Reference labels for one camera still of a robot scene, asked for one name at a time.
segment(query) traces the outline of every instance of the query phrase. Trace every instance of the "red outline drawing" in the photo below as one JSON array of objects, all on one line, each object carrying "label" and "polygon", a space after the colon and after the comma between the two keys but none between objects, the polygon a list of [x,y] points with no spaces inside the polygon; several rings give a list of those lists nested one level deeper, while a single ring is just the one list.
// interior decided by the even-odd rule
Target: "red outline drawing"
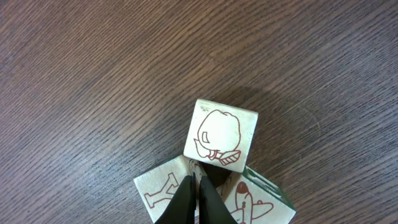
[{"label": "red outline drawing", "polygon": [[[239,133],[239,139],[237,140],[237,143],[235,145],[233,145],[234,148],[232,150],[231,149],[211,148],[211,142],[209,142],[209,140],[208,140],[208,135],[209,135],[208,130],[202,130],[202,132],[201,132],[201,128],[202,128],[203,124],[206,122],[206,120],[209,118],[209,116],[211,114],[213,114],[212,116],[217,116],[217,114],[221,114],[224,116],[231,116],[236,119],[237,124],[238,124],[237,130],[236,129],[229,130],[228,128],[230,128],[230,127],[225,128],[226,131]],[[235,115],[233,115],[229,112],[222,112],[220,110],[213,110],[212,112],[210,112],[199,126],[197,139],[193,138],[193,140],[195,142],[197,153],[200,157],[202,157],[202,158],[208,157],[211,161],[214,159],[217,159],[223,166],[227,166],[228,164],[238,161],[239,157],[241,156],[241,151],[237,150],[239,144],[241,143],[241,124],[239,122],[238,117],[236,117]]]},{"label": "red outline drawing", "polygon": [[153,194],[149,193],[144,194],[145,200],[147,201],[149,208],[154,208],[156,203],[161,202],[163,200],[171,200],[174,195],[174,192],[177,190],[179,185],[180,184],[177,182],[174,174],[172,172],[169,173],[169,178],[166,180],[166,183],[163,185],[160,191]]},{"label": "red outline drawing", "polygon": [[258,200],[257,203],[253,203],[253,196],[248,186],[243,181],[240,181],[236,187],[235,206],[236,210],[231,212],[231,215],[239,224],[260,223],[260,220],[258,222],[256,220],[263,217],[274,208],[274,204],[270,202]]}]

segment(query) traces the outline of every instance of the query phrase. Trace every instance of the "toy cube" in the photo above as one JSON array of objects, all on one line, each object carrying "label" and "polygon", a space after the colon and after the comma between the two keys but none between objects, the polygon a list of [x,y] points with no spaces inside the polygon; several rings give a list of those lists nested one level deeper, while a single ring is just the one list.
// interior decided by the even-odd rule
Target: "toy cube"
[{"label": "toy cube", "polygon": [[184,156],[235,172],[246,165],[258,114],[197,100]]},{"label": "toy cube", "polygon": [[233,172],[217,191],[238,224],[287,224],[296,213],[278,186],[247,166],[242,174]]},{"label": "toy cube", "polygon": [[[134,179],[142,201],[155,223],[163,214],[186,175],[197,176],[197,187],[202,175],[206,175],[201,165],[193,159],[178,156]],[[195,216],[199,215],[199,203]]]}]

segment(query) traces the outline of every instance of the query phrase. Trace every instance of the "brown wooden surface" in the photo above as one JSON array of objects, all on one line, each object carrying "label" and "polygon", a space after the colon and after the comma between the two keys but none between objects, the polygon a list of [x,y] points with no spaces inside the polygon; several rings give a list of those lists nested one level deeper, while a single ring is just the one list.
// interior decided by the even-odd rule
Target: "brown wooden surface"
[{"label": "brown wooden surface", "polygon": [[197,98],[259,112],[292,223],[398,214],[398,2],[0,1],[0,223],[151,223]]}]

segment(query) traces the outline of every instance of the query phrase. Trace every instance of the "block with apple drawing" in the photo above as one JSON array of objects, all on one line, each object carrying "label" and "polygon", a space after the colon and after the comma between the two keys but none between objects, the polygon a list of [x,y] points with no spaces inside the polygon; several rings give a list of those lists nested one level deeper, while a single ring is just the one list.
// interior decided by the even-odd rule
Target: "block with apple drawing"
[{"label": "block with apple drawing", "polygon": [[[205,171],[197,161],[181,155],[134,179],[141,199],[154,223],[167,208],[183,178],[186,175],[192,175],[193,172],[196,174],[198,186],[200,178],[206,175]],[[197,206],[195,216],[197,217],[198,214]]]},{"label": "block with apple drawing", "polygon": [[287,224],[296,212],[278,186],[249,167],[231,173],[217,190],[238,224]]},{"label": "block with apple drawing", "polygon": [[184,156],[235,172],[246,165],[258,114],[197,100]]}]

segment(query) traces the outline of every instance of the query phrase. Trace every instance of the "white block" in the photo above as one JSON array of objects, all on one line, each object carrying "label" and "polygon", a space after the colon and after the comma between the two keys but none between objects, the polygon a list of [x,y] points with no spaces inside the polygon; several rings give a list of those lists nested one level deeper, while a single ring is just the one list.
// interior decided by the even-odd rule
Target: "white block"
[{"label": "white block", "polygon": [[184,156],[235,172],[246,165],[258,114],[197,100]]},{"label": "white block", "polygon": [[[206,174],[199,163],[181,155],[134,179],[141,199],[154,223],[167,208],[183,178],[186,175],[192,175],[192,172],[200,178]],[[199,202],[197,201],[195,216],[198,215]]]},{"label": "white block", "polygon": [[278,186],[249,167],[232,173],[218,192],[239,224],[287,224],[296,212]]}]

